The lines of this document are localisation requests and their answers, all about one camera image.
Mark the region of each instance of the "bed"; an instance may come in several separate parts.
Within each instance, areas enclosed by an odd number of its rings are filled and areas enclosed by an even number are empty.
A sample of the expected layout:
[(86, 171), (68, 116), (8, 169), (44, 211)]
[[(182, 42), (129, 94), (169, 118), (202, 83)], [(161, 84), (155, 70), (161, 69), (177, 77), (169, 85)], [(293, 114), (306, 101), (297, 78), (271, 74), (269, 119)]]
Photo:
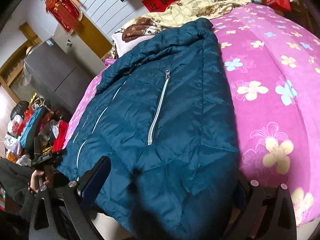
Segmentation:
[[(260, 184), (285, 183), (298, 227), (320, 215), (320, 40), (266, 6), (249, 3), (210, 20), (228, 79), (239, 139), (239, 168)], [(105, 60), (108, 71), (115, 59)], [(73, 136), (101, 73), (70, 121)]]

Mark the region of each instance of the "silver zipper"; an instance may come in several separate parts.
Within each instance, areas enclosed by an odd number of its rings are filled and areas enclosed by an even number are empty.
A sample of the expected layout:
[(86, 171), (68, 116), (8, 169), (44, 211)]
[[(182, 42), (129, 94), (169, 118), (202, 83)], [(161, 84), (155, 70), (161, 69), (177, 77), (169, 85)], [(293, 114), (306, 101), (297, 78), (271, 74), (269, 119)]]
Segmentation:
[(157, 111), (156, 111), (156, 115), (155, 115), (155, 117), (154, 117), (154, 119), (152, 121), (152, 124), (151, 124), (149, 132), (148, 132), (148, 145), (151, 145), (153, 143), (153, 130), (154, 130), (154, 128), (155, 128), (155, 126), (157, 124), (157, 121), (159, 119), (159, 114), (160, 114), (160, 110), (161, 110), (161, 107), (162, 107), (164, 94), (165, 94), (165, 91), (167, 89), (167, 85), (168, 85), (168, 82), (169, 82), (169, 78), (170, 78), (170, 70), (167, 70), (165, 72), (165, 83), (164, 83), (164, 86), (162, 88), (162, 92), (161, 92), (158, 108), (157, 108)]

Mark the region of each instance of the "silver screw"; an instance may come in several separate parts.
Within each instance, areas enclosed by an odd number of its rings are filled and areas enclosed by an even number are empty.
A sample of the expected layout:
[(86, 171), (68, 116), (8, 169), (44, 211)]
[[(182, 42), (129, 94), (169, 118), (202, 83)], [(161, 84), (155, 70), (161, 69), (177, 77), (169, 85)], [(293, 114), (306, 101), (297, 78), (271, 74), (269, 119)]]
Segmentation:
[(284, 183), (282, 183), (282, 184), (280, 185), (280, 187), (281, 187), (282, 189), (284, 189), (284, 190), (287, 190), (287, 189), (288, 189), (288, 186), (287, 186), (286, 184), (284, 184)]
[(46, 185), (42, 185), (41, 187), (40, 187), (40, 191), (45, 191), (47, 189), (47, 186)]
[(251, 180), (251, 181), (250, 181), (250, 184), (251, 184), (252, 186), (254, 186), (254, 187), (259, 186), (259, 182), (258, 182), (257, 180), (255, 180), (255, 179)]
[(75, 180), (72, 180), (69, 182), (69, 187), (75, 187), (77, 185), (77, 182)]

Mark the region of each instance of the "zipper pull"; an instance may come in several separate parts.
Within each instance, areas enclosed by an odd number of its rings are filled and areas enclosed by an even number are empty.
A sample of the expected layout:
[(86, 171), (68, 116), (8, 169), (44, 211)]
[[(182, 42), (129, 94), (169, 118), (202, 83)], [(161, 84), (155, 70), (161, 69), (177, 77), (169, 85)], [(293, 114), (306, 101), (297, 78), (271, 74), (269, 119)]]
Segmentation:
[(169, 79), (170, 78), (170, 70), (168, 69), (166, 72), (165, 72), (165, 79)]

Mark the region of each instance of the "black bag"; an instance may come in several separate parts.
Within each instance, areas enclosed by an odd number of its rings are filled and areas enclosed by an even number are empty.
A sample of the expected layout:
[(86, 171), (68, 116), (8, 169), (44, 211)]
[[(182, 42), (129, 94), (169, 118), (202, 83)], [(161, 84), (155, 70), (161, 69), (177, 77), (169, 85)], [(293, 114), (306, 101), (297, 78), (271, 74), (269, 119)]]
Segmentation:
[(20, 101), (11, 111), (10, 120), (13, 120), (16, 115), (20, 115), (24, 119), (24, 112), (28, 109), (28, 101)]

